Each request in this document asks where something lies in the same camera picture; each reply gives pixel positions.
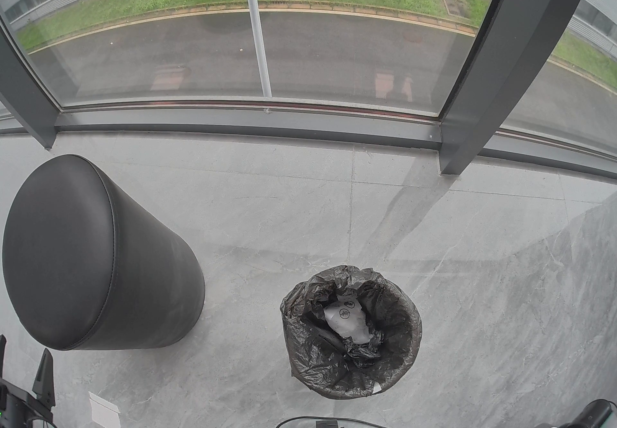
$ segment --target black cylindrical stool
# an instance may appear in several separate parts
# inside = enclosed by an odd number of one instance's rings
[[[3,270],[19,320],[53,349],[167,346],[204,305],[189,245],[76,155],[44,163],[20,188]]]

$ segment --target stitched seam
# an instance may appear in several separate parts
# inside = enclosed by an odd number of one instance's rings
[[[96,175],[101,180],[101,183],[103,184],[103,188],[105,189],[105,193],[107,194],[107,200],[109,201],[109,210],[112,213],[113,256],[112,256],[112,273],[111,273],[111,278],[109,279],[109,286],[107,288],[107,295],[105,296],[105,301],[103,301],[103,305],[101,307],[101,310],[100,310],[99,314],[96,317],[96,320],[94,320],[94,323],[92,324],[92,326],[88,329],[88,331],[83,335],[83,337],[81,339],[77,340],[76,342],[74,342],[70,346],[68,346],[66,348],[63,348],[62,350],[64,350],[64,351],[73,349],[74,347],[77,347],[80,344],[86,342],[89,339],[89,334],[92,332],[94,327],[96,327],[96,325],[99,323],[99,319],[101,318],[101,315],[103,314],[103,311],[104,311],[105,306],[107,304],[107,300],[109,300],[109,295],[111,294],[112,284],[113,284],[113,277],[114,277],[114,270],[115,270],[115,260],[116,260],[116,227],[115,227],[115,216],[113,214],[113,206],[112,206],[111,194],[109,193],[109,190],[107,190],[107,186],[105,185],[105,182],[103,181],[103,178],[99,174],[98,168],[94,164],[92,164],[92,162],[90,162],[88,159],[86,159],[84,157],[81,157],[80,155],[76,155],[75,157],[79,157],[79,158],[83,159],[84,161],[86,161],[88,164],[90,164],[92,166],[92,168],[94,169]]]

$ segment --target concrete utility cover in grass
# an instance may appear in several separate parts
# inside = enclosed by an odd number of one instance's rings
[[[443,4],[445,4],[448,15],[469,18],[469,7],[465,0],[443,0]]]

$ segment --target white plastic packaging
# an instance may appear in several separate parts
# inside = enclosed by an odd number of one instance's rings
[[[323,310],[326,322],[341,337],[351,337],[354,344],[366,344],[373,335],[368,332],[366,315],[359,302],[340,296],[337,298],[339,301]]]

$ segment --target plastic bag liner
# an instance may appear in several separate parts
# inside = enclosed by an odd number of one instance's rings
[[[323,309],[337,295],[358,300],[379,344],[372,339],[373,346],[354,345],[330,329]],[[281,313],[291,374],[330,399],[366,397],[389,389],[412,367],[422,339],[415,305],[373,269],[339,265],[324,270],[296,285],[283,299]]]

